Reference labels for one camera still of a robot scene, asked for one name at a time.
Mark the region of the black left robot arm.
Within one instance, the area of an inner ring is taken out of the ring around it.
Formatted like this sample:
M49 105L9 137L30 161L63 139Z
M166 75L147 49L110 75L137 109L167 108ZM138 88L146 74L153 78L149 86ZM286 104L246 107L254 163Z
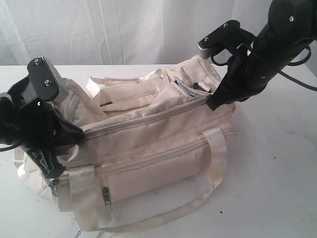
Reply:
M78 144L84 132L39 97L27 102L26 90L31 86L25 77L0 95L0 142L6 145L1 151L21 147L44 178L56 179L66 169L57 151Z

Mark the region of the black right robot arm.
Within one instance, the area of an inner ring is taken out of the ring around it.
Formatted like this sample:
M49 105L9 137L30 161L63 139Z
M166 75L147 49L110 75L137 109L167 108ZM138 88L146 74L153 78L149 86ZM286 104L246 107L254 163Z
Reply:
M303 50L317 39L317 2L315 0L274 0L267 24L255 36L241 29L240 22L229 20L199 41L202 56L214 59L223 50L232 56L225 63L227 73L207 100L215 110L224 104L243 102L261 93L277 74L298 85L316 91L284 73L286 66L298 66L306 60L294 62Z

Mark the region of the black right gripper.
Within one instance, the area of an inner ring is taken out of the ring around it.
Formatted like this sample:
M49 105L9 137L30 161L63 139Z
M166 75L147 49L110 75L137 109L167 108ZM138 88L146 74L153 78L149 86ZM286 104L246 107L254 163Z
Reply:
M243 102L262 92L271 79L269 65L254 53L250 45L242 43L227 74L206 104L215 111L225 104Z

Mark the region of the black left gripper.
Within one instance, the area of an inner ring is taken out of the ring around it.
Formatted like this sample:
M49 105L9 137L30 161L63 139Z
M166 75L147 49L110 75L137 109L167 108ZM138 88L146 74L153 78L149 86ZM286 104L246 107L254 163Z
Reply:
M58 156L81 142L81 128L61 118L49 102L35 93L28 76L0 95L0 143L2 152L23 146L23 151L46 179L56 179L66 170Z

